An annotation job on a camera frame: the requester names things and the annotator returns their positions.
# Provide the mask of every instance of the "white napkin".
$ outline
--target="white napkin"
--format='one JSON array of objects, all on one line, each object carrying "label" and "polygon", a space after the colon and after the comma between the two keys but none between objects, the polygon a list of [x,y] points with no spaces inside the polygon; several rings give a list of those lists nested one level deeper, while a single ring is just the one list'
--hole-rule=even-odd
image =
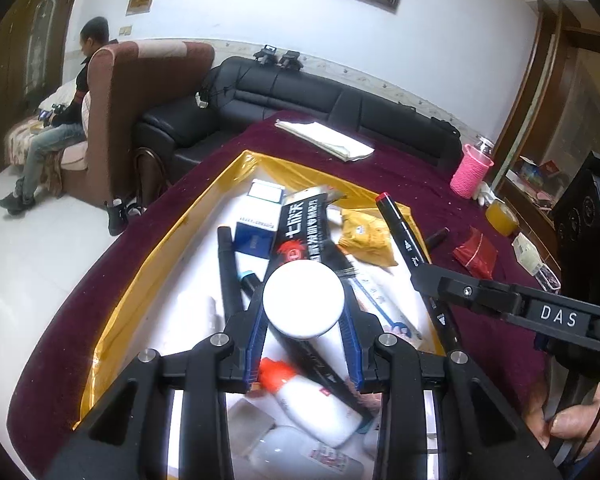
[{"label": "white napkin", "polygon": [[362,142],[351,139],[320,123],[299,124],[277,120],[276,127],[307,140],[345,162],[367,158],[374,152],[373,148]]}]

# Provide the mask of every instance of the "black leather sofa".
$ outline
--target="black leather sofa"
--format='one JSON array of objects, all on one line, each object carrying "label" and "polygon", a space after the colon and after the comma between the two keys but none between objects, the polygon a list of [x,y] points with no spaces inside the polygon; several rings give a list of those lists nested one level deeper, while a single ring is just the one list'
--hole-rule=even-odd
[{"label": "black leather sofa", "polygon": [[362,134],[361,140],[392,144],[444,170],[454,170],[462,156],[460,133],[446,121],[330,79],[243,57],[212,69],[200,94],[206,108],[188,96],[152,108],[134,127],[137,153],[154,155],[171,183],[251,123],[280,110],[307,113],[343,133]]}]

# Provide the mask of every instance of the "man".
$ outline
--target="man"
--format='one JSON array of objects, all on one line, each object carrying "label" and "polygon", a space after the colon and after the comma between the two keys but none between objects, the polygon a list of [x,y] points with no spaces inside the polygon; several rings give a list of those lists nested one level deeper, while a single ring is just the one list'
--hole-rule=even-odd
[{"label": "man", "polygon": [[45,155],[60,152],[65,148],[86,140],[82,129],[82,101],[89,91],[87,71],[93,54],[109,43],[109,23],[106,18],[89,20],[80,32],[80,49],[86,59],[84,67],[75,79],[75,96],[71,104],[53,117],[52,126],[33,137],[24,165],[22,178],[16,182],[13,193],[0,200],[0,207],[9,214],[18,215],[35,205],[34,193],[42,174]]}]

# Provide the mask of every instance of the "toothpaste box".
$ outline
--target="toothpaste box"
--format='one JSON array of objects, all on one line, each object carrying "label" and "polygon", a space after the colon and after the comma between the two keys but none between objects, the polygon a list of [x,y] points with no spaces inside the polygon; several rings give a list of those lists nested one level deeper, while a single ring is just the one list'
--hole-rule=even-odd
[{"label": "toothpaste box", "polygon": [[285,188],[254,179],[240,201],[240,218],[235,224],[234,250],[258,258],[269,258],[276,238]]}]

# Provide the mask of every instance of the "white tile floor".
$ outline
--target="white tile floor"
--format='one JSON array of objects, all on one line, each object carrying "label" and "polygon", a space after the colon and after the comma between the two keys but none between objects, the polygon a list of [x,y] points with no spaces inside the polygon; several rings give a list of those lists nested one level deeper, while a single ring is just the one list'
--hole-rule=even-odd
[{"label": "white tile floor", "polygon": [[[0,199],[17,176],[14,168],[0,174]],[[106,211],[67,195],[38,197],[22,218],[0,208],[0,441],[30,478],[7,434],[11,395],[62,302],[114,241]]]}]

